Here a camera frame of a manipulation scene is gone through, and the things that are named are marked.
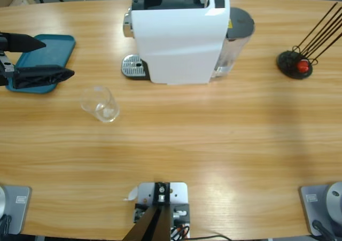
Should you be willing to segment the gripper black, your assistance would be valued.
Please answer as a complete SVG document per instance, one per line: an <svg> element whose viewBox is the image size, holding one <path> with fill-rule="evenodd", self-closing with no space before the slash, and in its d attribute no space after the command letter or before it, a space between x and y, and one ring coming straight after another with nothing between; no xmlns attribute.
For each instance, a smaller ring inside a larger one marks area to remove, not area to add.
<svg viewBox="0 0 342 241"><path fill-rule="evenodd" d="M68 80L74 71L59 65L38 65L16 68L5 54L31 52L46 47L44 42L27 34L1 33L1 86L15 89L41 87Z"/></svg>

